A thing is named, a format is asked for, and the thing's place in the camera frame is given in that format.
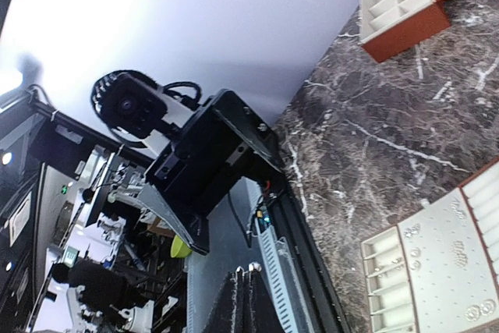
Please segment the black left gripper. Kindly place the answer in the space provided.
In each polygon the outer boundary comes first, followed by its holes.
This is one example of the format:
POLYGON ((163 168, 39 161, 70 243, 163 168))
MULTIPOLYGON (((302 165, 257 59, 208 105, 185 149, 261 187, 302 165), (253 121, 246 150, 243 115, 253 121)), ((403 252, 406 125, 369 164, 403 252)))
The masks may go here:
POLYGON ((243 176, 264 181, 282 161, 273 133, 232 90, 221 90, 183 126, 146 173, 175 215, 205 218, 243 176))

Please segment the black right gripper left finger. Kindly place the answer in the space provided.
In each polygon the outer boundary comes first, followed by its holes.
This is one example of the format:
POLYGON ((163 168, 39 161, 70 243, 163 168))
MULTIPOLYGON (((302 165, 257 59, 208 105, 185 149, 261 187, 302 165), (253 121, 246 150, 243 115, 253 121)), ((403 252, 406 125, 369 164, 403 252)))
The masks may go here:
POLYGON ((243 286, 244 270, 242 267, 237 267, 235 271, 227 274, 203 332, 243 332, 243 286))

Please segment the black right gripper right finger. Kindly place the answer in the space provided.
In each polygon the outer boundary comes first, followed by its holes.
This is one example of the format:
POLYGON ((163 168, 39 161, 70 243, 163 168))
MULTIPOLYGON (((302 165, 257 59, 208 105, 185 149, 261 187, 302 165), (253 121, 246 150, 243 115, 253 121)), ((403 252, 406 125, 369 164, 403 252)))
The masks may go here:
POLYGON ((251 263, 247 272, 247 331, 284 332, 258 263, 251 263))

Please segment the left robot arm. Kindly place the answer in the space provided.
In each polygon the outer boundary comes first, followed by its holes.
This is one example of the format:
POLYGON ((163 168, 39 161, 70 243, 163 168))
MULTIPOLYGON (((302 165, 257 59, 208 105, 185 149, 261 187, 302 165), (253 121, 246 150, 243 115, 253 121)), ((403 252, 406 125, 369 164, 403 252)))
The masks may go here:
POLYGON ((160 101, 145 101, 142 108, 130 113, 118 109, 119 99, 100 94, 98 105, 110 126, 131 125, 132 118, 145 119, 138 127, 142 137, 157 129, 170 143, 157 158, 147 159, 126 145, 118 145, 105 136, 63 115, 38 99, 31 107, 57 126, 96 145, 110 147, 125 159, 146 167, 141 187, 122 188, 112 183, 106 197, 110 204, 125 204, 149 211, 179 236, 196 256, 189 263, 188 324, 190 332, 200 332, 215 314, 224 275, 216 271, 209 254, 210 236, 221 236, 228 220, 209 222, 219 203, 233 207, 230 190, 242 178, 251 179, 262 188, 271 186, 272 176, 281 171, 275 133, 231 90, 221 90, 202 104, 182 128, 164 121, 167 107, 160 101))

